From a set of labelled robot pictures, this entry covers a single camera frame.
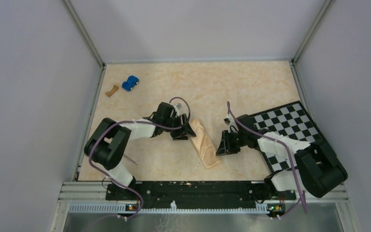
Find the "small brown wooden piece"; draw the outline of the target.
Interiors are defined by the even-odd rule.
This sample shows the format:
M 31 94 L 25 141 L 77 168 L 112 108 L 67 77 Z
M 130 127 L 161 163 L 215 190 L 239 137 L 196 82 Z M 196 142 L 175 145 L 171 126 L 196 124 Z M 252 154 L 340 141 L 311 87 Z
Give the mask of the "small brown wooden piece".
M 111 90 L 105 92 L 105 95 L 106 95 L 108 98 L 110 98 L 110 97 L 113 96 L 113 95 L 114 95 L 118 90 L 119 90 L 119 86 L 118 86 L 118 85 L 113 85 L 113 87 L 111 88 Z

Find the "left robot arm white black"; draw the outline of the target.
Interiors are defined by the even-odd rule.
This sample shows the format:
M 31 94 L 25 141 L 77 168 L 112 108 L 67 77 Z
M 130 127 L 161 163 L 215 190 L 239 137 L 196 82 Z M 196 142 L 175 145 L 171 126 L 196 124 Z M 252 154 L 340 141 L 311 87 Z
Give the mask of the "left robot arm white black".
M 134 176 L 122 163 L 129 141 L 153 138 L 169 132 L 173 140 L 196 137 L 189 124 L 189 114 L 181 114 L 177 106 L 161 102 L 149 117 L 139 120 L 116 122 L 104 118 L 84 147 L 84 154 L 91 157 L 90 164 L 103 168 L 103 172 L 119 183 L 117 194 L 124 200 L 134 197 Z

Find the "orange cloth napkin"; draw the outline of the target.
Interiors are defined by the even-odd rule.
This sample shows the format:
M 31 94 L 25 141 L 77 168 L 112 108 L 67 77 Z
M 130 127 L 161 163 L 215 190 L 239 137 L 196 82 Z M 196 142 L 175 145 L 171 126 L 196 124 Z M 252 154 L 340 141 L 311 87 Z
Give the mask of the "orange cloth napkin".
M 216 148 L 204 124 L 199 119 L 193 119 L 189 124 L 196 134 L 195 137 L 190 138 L 190 141 L 205 169 L 220 165 L 222 160 L 216 155 Z

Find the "blue toy car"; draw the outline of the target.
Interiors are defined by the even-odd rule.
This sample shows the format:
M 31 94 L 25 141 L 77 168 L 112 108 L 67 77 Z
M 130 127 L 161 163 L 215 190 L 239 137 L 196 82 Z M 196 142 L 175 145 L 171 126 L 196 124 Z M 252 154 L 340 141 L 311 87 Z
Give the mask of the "blue toy car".
M 126 81 L 124 81 L 124 82 L 122 83 L 122 88 L 123 88 L 124 90 L 126 90 L 126 91 L 132 91 L 132 90 L 134 89 L 134 87 L 135 87 L 136 85 L 138 85 L 138 84 L 139 84 L 139 79 L 138 79 L 136 76 L 131 75 L 131 76 L 129 76 L 129 77 L 127 78 Z

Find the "aluminium front rail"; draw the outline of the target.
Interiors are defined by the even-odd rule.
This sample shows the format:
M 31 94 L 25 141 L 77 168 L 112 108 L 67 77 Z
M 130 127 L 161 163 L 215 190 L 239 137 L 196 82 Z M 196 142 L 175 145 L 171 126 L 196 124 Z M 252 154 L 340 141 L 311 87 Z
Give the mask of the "aluminium front rail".
M 58 201 L 71 213 L 268 214 L 283 212 L 300 195 L 271 192 L 261 181 L 138 181 L 134 192 L 109 181 L 63 183 Z

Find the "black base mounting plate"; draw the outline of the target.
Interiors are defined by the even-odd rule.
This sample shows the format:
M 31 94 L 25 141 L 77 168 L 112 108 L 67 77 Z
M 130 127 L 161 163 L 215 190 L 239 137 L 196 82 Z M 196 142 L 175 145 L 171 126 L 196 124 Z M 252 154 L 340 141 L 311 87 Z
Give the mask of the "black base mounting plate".
M 105 199 L 128 201 L 143 209 L 237 209 L 255 208 L 265 201 L 296 200 L 291 191 L 277 192 L 263 181 L 137 181 L 134 191 L 108 184 Z

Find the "black white checkerboard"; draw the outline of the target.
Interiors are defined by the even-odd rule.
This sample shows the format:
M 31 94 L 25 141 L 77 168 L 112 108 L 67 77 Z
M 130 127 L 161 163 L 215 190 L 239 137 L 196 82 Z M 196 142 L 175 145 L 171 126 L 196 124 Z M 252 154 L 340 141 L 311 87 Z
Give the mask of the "black white checkerboard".
M 268 129 L 290 139 L 315 142 L 325 137 L 300 101 L 251 114 L 257 129 Z

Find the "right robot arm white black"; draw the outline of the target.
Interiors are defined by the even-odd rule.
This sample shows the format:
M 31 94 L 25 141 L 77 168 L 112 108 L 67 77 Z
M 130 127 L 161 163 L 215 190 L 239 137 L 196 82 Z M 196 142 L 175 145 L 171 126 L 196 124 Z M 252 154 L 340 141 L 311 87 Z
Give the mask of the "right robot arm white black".
M 277 199 L 284 191 L 299 189 L 321 198 L 348 179 L 337 154 L 324 140 L 300 141 L 268 129 L 259 130 L 249 115 L 228 116 L 224 122 L 228 129 L 222 131 L 217 156 L 237 154 L 246 146 L 291 163 L 265 178 L 264 193 L 270 199 Z

